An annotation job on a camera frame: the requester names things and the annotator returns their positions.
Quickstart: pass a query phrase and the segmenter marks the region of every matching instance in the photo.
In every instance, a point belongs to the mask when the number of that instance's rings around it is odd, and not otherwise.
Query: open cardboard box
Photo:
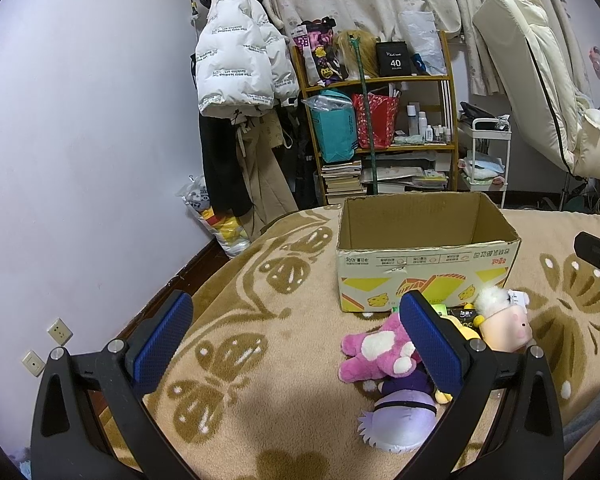
[[[344,312],[385,312],[419,290],[431,304],[472,303],[504,286],[520,237],[483,193],[348,198],[338,236]]]

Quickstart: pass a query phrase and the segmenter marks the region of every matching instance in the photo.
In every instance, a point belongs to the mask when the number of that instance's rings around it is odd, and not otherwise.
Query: wall socket
[[[45,362],[40,359],[38,354],[36,354],[33,350],[29,350],[27,355],[24,356],[22,364],[25,365],[25,368],[29,370],[34,377],[39,377],[42,373],[42,370],[45,369]]]
[[[65,325],[64,321],[62,321],[62,319],[60,318],[56,319],[56,322],[53,323],[51,327],[49,327],[49,330],[47,330],[47,332],[49,332],[49,335],[60,346],[64,346],[74,334],[73,332],[71,332],[71,330],[69,330],[69,327]]]

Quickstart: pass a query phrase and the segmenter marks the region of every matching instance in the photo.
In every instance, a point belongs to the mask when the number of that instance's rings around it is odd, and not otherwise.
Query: white rolling cart
[[[508,131],[494,131],[494,130],[475,130],[476,123],[485,123],[491,122],[500,123],[498,119],[476,119],[474,121],[474,127],[471,128],[466,123],[459,123],[458,129],[460,130],[460,141],[466,140],[462,139],[462,137],[468,137],[471,139],[472,149],[473,149],[473,163],[471,168],[471,177],[461,172],[461,177],[459,179],[459,187],[460,189],[467,189],[469,191],[491,191],[491,192],[501,192],[502,193],[502,201],[500,202],[500,208],[504,208],[504,200],[507,196],[507,187],[509,186],[509,162],[511,157],[511,126],[509,125]],[[496,186],[495,184],[482,184],[480,182],[476,182],[474,178],[475,174],[475,153],[476,153],[476,141],[478,140],[501,140],[507,143],[507,161],[504,165],[505,174],[504,174],[504,184],[502,186]]]

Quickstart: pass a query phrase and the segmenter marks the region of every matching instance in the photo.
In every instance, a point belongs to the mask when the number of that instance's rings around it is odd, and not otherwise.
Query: stacked books
[[[412,189],[445,190],[448,180],[448,177],[440,171],[426,170],[424,176],[412,178],[409,187]]]
[[[362,182],[371,183],[372,171],[362,171]],[[448,177],[445,173],[423,170],[418,166],[379,166],[378,193],[404,193],[413,189],[446,189]]]
[[[360,182],[361,173],[361,160],[323,166],[320,176],[326,184],[327,202],[344,204],[349,197],[366,196],[366,187]]]

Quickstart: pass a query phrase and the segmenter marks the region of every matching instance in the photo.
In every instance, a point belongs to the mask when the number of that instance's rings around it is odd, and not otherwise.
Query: metal screw
[[[539,346],[532,346],[530,352],[536,359],[542,359],[544,357],[544,351]]]
[[[125,347],[125,342],[122,339],[114,339],[107,345],[107,350],[112,354],[117,354]]]
[[[487,345],[482,339],[471,339],[469,346],[476,352],[484,352],[487,349]]]
[[[64,355],[64,348],[58,347],[58,348],[54,348],[51,351],[51,354],[49,357],[51,357],[54,361],[58,361],[58,359],[61,358],[63,355]]]

